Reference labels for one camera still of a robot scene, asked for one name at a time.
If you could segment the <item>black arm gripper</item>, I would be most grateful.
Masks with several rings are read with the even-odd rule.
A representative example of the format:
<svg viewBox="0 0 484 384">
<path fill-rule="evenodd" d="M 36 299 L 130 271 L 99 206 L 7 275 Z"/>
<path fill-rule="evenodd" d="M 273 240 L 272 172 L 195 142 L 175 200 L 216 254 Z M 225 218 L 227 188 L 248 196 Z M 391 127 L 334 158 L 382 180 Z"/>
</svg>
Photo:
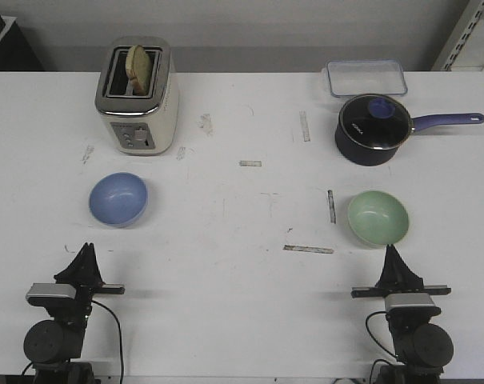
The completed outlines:
<svg viewBox="0 0 484 384">
<path fill-rule="evenodd" d="M 386 246 L 386 255 L 379 279 L 380 285 L 394 283 L 394 273 L 398 285 L 421 285 L 422 278 L 417 276 L 403 261 L 400 253 L 392 244 Z M 448 285 L 426 285 L 420 288 L 399 286 L 357 286 L 351 290 L 352 298 L 385 298 L 390 294 L 426 293 L 430 296 L 448 295 Z"/>
<path fill-rule="evenodd" d="M 90 254 L 91 275 L 95 282 L 85 284 L 88 276 L 88 254 Z M 53 310 L 56 320 L 87 320 L 92 312 L 92 301 L 98 295 L 121 295 L 125 293 L 123 284 L 102 282 L 98 267 L 94 244 L 85 243 L 74 260 L 63 271 L 54 276 L 55 283 L 66 288 L 74 288 L 74 295 L 69 299 L 61 299 L 59 306 Z"/>
</svg>

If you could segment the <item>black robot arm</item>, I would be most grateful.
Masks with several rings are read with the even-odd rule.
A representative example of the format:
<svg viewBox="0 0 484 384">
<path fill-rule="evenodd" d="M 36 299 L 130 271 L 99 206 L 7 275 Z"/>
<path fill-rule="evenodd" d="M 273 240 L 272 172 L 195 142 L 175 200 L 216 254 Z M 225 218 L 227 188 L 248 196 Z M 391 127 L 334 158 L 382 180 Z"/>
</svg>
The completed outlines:
<svg viewBox="0 0 484 384">
<path fill-rule="evenodd" d="M 384 264 L 375 286 L 354 287 L 352 298 L 383 298 L 395 359 L 384 359 L 379 372 L 370 371 L 370 383 L 439 383 L 444 367 L 454 356 L 454 344 L 448 333 L 430 322 L 441 313 L 432 297 L 448 295 L 446 285 L 426 286 L 403 261 L 393 245 L 386 247 Z"/>
<path fill-rule="evenodd" d="M 89 317 L 94 305 L 112 314 L 118 328 L 119 381 L 125 374 L 122 328 L 112 309 L 96 301 L 97 294 L 121 295 L 123 285 L 103 281 L 92 242 L 86 242 L 74 260 L 54 276 L 52 283 L 35 283 L 26 301 L 50 316 L 26 333 L 23 350 L 34 369 L 34 383 L 100 383 L 90 362 L 80 362 Z"/>
</svg>

